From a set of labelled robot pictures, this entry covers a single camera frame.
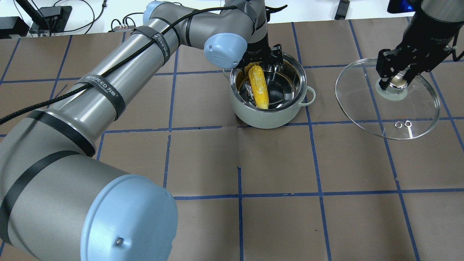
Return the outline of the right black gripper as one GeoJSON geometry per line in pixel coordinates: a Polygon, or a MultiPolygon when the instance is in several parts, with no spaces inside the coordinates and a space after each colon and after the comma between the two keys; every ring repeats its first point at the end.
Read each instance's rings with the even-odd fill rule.
{"type": "Polygon", "coordinates": [[[393,76],[405,69],[407,86],[423,71],[434,69],[451,55],[453,49],[449,42],[462,26],[462,22],[411,22],[396,49],[378,52],[376,71],[381,78],[379,87],[386,90],[393,76]]]}

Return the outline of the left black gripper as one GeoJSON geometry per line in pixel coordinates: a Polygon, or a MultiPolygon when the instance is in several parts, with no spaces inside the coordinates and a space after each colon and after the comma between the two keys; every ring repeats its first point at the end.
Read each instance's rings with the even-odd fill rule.
{"type": "Polygon", "coordinates": [[[283,51],[280,43],[269,45],[268,34],[255,43],[249,43],[242,57],[242,67],[237,73],[237,81],[242,82],[248,76],[249,64],[259,63],[274,66],[274,73],[281,73],[284,67],[283,51]]]}

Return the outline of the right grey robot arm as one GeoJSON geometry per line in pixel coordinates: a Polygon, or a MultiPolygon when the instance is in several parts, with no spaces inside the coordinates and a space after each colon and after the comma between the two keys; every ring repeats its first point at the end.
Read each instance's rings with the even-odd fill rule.
{"type": "Polygon", "coordinates": [[[405,71],[406,86],[422,72],[430,72],[455,50],[449,46],[463,26],[462,0],[392,0],[395,11],[406,11],[409,5],[414,15],[396,49],[378,52],[376,71],[379,86],[386,90],[393,78],[405,71]]]}

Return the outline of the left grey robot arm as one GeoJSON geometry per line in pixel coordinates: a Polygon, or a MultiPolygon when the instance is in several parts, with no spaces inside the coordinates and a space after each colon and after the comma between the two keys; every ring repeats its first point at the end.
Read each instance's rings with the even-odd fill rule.
{"type": "Polygon", "coordinates": [[[153,1],[143,25],[68,93],[19,110],[1,142],[1,239],[41,261],[166,261],[174,197],[141,175],[95,160],[95,142],[181,45],[223,69],[264,43],[263,0],[196,10],[153,1]]]}

